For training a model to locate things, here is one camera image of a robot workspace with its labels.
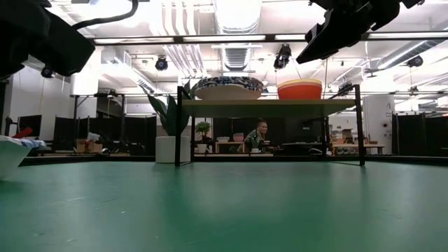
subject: green floor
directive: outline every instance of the green floor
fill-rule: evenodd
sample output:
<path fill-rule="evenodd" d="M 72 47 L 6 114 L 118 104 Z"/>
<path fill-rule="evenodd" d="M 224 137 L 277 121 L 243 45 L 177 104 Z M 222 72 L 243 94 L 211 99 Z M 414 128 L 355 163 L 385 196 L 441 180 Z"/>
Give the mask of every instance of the green floor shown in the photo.
<path fill-rule="evenodd" d="M 448 251 L 448 169 L 95 162 L 0 182 L 0 251 Z"/>

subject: red bowl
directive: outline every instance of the red bowl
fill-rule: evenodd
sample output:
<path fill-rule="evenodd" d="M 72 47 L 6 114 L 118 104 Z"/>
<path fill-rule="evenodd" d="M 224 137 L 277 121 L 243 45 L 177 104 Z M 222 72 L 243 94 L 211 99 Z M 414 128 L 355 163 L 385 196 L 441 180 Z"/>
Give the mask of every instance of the red bowl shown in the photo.
<path fill-rule="evenodd" d="M 315 79 L 286 81 L 277 90 L 279 99 L 321 99 L 322 82 Z"/>

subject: potted plant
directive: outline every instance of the potted plant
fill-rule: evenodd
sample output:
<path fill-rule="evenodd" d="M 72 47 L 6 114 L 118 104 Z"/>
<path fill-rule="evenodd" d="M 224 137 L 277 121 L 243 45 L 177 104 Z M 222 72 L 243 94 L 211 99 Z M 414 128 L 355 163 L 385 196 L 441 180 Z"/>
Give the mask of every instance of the potted plant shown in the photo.
<path fill-rule="evenodd" d="M 202 137 L 202 143 L 197 145 L 197 149 L 199 153 L 205 153 L 206 151 L 209 151 L 207 149 L 208 144 L 208 137 L 207 133 L 210 131 L 210 122 L 199 122 L 196 124 L 196 133 L 200 133 Z"/>
<path fill-rule="evenodd" d="M 190 89 L 190 82 L 184 86 L 185 90 L 194 98 L 196 86 Z M 155 161 L 158 163 L 174 163 L 174 154 L 176 146 L 176 111 L 177 103 L 175 98 L 171 95 L 168 96 L 168 106 L 155 98 L 150 96 L 147 91 L 149 102 L 154 108 L 155 112 L 160 117 L 162 127 L 167 132 L 168 136 L 157 136 L 155 138 Z M 181 130 L 183 131 L 187 125 L 190 115 L 185 110 L 182 110 L 181 115 Z M 181 162 L 190 161 L 190 137 L 181 136 Z"/>

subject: green shirt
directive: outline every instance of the green shirt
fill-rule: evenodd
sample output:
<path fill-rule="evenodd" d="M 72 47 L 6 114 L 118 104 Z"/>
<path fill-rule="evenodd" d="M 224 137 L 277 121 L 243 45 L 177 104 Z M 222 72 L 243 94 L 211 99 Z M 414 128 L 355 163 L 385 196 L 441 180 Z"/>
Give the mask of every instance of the green shirt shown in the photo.
<path fill-rule="evenodd" d="M 264 141 L 265 139 L 261 136 L 261 134 L 259 133 L 258 130 L 254 129 L 251 133 L 249 133 L 246 138 L 244 139 L 244 143 L 247 144 L 251 143 L 252 148 L 258 148 L 258 146 L 260 145 L 261 141 Z M 242 153 L 243 152 L 243 144 L 240 145 L 238 147 L 238 152 Z"/>

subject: man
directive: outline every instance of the man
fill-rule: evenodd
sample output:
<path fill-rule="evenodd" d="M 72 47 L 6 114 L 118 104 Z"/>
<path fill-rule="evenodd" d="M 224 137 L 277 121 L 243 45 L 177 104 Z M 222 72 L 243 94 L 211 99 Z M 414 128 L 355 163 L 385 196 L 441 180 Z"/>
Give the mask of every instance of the man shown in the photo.
<path fill-rule="evenodd" d="M 246 145 L 245 151 L 250 152 L 251 148 L 258 148 L 261 141 L 265 140 L 267 132 L 267 123 L 265 120 L 258 121 L 257 128 L 254 129 L 251 133 L 249 133 L 244 139 L 244 143 Z M 243 152 L 243 145 L 238 147 L 238 152 Z"/>

